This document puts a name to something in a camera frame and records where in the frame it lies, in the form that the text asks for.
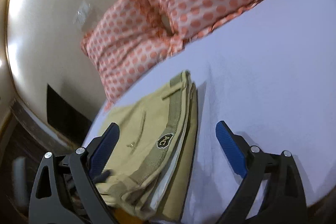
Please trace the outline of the large orange polka-dot pillow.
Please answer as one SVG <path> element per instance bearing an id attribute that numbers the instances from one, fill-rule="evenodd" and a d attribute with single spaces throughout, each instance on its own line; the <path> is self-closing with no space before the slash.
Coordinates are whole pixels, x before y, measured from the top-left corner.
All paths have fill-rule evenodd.
<path id="1" fill-rule="evenodd" d="M 81 41 L 82 51 L 99 73 L 108 107 L 182 48 L 181 39 L 168 34 L 148 0 L 118 0 Z"/>

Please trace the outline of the white bed mattress sheet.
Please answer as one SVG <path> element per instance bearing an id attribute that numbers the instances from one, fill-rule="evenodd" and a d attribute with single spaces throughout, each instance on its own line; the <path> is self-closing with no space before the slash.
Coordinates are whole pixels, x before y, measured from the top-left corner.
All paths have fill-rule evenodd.
<path id="1" fill-rule="evenodd" d="M 264 0 L 141 77 L 127 106 L 188 70 L 198 137 L 183 223 L 215 223 L 236 193 L 215 136 L 225 121 L 268 153 L 290 151 L 309 223 L 335 223 L 335 0 Z"/>

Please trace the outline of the white wall switch plate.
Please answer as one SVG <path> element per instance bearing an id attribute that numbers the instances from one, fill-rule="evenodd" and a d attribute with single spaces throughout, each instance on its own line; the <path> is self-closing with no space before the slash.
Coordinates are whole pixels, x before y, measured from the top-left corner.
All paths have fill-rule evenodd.
<path id="1" fill-rule="evenodd" d="M 91 5 L 86 0 L 83 0 L 73 18 L 73 23 L 79 30 L 83 28 L 90 13 Z"/>

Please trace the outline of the khaki green pants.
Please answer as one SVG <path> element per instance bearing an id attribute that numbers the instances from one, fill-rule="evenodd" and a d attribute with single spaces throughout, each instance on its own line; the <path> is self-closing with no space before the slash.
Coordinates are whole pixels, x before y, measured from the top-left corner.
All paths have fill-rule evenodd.
<path id="1" fill-rule="evenodd" d="M 120 136 L 96 185 L 108 206 L 142 220 L 182 218 L 198 129 L 197 89 L 183 71 L 134 104 L 112 108 L 102 123 Z"/>

